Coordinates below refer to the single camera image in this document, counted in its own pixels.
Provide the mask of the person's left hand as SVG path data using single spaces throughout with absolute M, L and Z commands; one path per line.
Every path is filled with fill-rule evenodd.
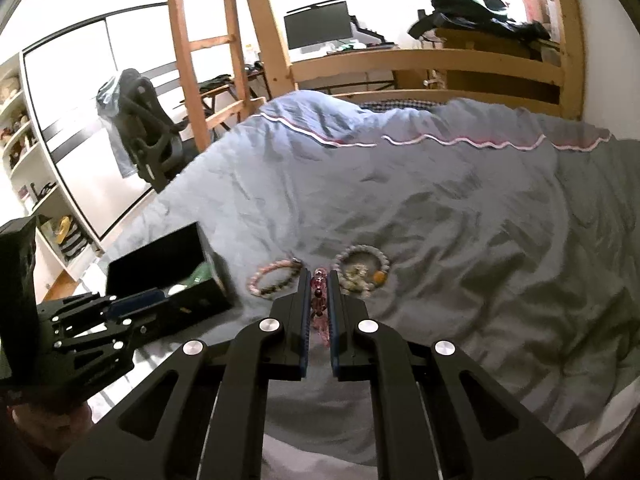
M 10 408 L 12 420 L 33 444 L 63 453 L 92 427 L 92 409 L 87 402 L 69 413 L 55 414 L 34 404 Z

